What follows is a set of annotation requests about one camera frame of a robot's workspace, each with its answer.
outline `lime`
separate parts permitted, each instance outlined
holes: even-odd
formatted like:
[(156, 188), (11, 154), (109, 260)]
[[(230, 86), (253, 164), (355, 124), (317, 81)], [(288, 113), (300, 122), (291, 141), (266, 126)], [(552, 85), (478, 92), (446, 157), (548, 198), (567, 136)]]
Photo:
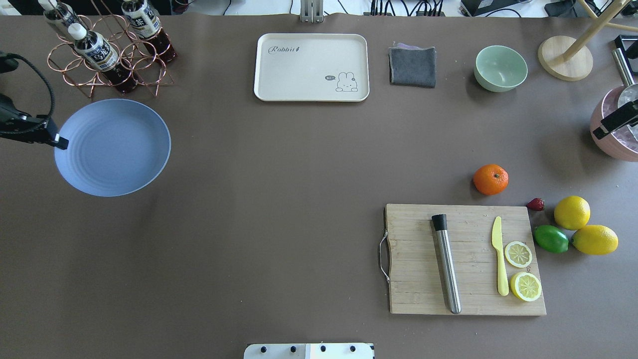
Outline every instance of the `lime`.
[(577, 195), (563, 198), (554, 209), (556, 223), (570, 231), (583, 228), (589, 222), (590, 215), (590, 204)]
[(510, 280), (510, 287), (516, 298), (526, 302), (534, 302), (542, 293), (540, 280), (534, 274), (526, 271), (513, 275)]
[(563, 253), (569, 248), (565, 233), (549, 224), (540, 225), (534, 230), (534, 240), (540, 248), (552, 253)]
[(513, 241), (505, 246), (505, 259), (516, 268), (525, 268), (531, 263), (531, 250), (523, 242)]
[(586, 225), (574, 233), (572, 244), (585, 254), (601, 256), (618, 248), (618, 236), (604, 225)]

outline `white bracket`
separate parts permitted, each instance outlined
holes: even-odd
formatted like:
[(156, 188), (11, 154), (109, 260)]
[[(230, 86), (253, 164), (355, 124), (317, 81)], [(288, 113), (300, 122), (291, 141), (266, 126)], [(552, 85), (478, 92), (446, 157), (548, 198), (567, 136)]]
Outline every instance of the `white bracket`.
[(301, 22), (323, 22), (323, 0), (301, 0)]
[(368, 343), (251, 344), (244, 359), (374, 359)]

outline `plate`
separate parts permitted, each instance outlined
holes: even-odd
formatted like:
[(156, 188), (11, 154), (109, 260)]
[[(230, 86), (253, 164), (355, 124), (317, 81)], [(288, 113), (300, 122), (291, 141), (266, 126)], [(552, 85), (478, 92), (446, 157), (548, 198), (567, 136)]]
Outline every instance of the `plate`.
[(358, 34), (264, 34), (255, 96), (262, 101), (363, 101), (370, 93), (367, 42)]
[(73, 187), (91, 195), (115, 197), (135, 192), (164, 169), (170, 133), (150, 107), (113, 98), (74, 113), (60, 136), (67, 149), (55, 149), (57, 169)]

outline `strawberry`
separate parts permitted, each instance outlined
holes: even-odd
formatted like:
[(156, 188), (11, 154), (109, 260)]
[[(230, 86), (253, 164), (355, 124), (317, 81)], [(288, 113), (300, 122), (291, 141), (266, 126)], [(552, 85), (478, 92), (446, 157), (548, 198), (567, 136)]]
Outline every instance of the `strawberry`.
[(534, 198), (526, 205), (526, 207), (532, 211), (542, 211), (545, 209), (545, 201), (540, 198)]

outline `rectangular tray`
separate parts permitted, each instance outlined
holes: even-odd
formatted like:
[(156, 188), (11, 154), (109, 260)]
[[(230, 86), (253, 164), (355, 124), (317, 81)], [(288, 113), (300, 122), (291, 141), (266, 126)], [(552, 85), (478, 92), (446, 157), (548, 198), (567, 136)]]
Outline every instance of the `rectangular tray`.
[(363, 101), (370, 92), (366, 39), (357, 34), (264, 34), (255, 86), (262, 101)]
[(441, 213), (447, 215), (461, 297), (461, 315), (547, 314), (543, 294), (534, 302), (524, 302), (511, 291), (507, 296), (502, 296), (496, 290), (496, 251), (491, 241), (496, 216), (503, 219), (503, 246), (511, 241), (521, 241), (532, 252), (532, 262), (527, 268), (516, 268), (505, 263), (508, 280), (515, 273), (528, 271), (542, 281), (526, 207), (432, 204), (388, 204), (385, 207), (390, 248), (391, 313), (453, 315), (443, 299), (434, 247), (431, 217)]

